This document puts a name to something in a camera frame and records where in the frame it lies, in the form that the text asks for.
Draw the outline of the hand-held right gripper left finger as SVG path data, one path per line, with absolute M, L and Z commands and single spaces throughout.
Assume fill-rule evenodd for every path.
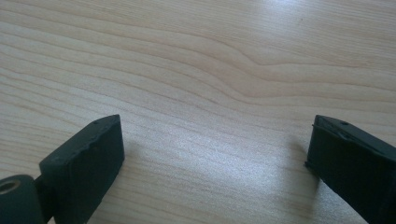
M 124 161 L 120 117 L 97 119 L 39 163 L 45 217 L 85 224 L 116 179 Z

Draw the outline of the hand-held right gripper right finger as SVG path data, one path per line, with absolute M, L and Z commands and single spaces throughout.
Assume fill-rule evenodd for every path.
M 396 147 L 317 115 L 305 166 L 369 224 L 396 224 Z

